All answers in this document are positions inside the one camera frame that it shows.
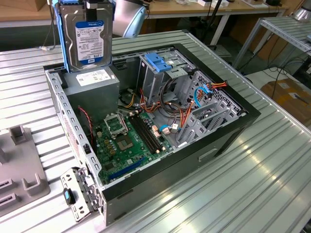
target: hard drive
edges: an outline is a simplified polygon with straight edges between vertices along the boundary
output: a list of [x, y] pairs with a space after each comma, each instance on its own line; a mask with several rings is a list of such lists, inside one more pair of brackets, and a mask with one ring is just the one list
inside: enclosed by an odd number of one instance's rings
[[111, 64], [113, 11], [114, 5], [109, 2], [99, 2], [98, 8], [91, 10], [78, 4], [59, 7], [67, 70], [76, 72]]

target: ram slot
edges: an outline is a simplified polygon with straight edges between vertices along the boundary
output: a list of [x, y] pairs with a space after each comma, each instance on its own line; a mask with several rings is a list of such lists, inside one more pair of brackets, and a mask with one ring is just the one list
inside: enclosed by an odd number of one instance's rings
[[146, 144], [148, 150], [151, 154], [156, 153], [157, 150], [160, 150], [161, 145], [149, 131], [144, 121], [138, 116], [131, 116], [129, 118], [130, 123], [134, 127], [137, 134], [140, 136], [142, 141]]

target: metal shelf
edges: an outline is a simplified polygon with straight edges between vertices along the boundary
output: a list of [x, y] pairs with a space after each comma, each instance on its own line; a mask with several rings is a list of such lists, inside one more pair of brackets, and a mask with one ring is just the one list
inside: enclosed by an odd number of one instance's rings
[[31, 128], [51, 193], [0, 218], [0, 232], [299, 232], [311, 217], [311, 132], [196, 38], [182, 31], [114, 39], [113, 52], [182, 43], [261, 116], [205, 167], [107, 229], [93, 214], [77, 224], [59, 176], [76, 166], [42, 66], [61, 49], [0, 52], [0, 130]]
[[263, 46], [269, 35], [274, 33], [301, 51], [307, 52], [308, 55], [311, 55], [311, 42], [307, 40], [307, 36], [311, 34], [311, 22], [299, 22], [292, 17], [260, 18], [234, 61], [234, 68], [237, 68], [239, 65], [261, 27], [265, 27], [269, 31], [260, 41], [259, 46], [255, 49], [256, 51], [259, 47]]

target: gray plastic stand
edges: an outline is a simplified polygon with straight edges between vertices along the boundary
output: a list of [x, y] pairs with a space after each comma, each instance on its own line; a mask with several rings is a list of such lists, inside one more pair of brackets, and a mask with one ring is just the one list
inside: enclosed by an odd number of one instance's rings
[[50, 192], [30, 129], [0, 135], [0, 217]]

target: motherboard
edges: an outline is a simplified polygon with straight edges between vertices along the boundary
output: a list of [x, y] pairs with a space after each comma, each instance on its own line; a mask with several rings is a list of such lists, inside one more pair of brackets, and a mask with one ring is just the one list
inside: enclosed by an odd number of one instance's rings
[[168, 155], [173, 149], [164, 136], [156, 137], [155, 124], [147, 113], [118, 114], [95, 127], [99, 177], [110, 183], [133, 170]]

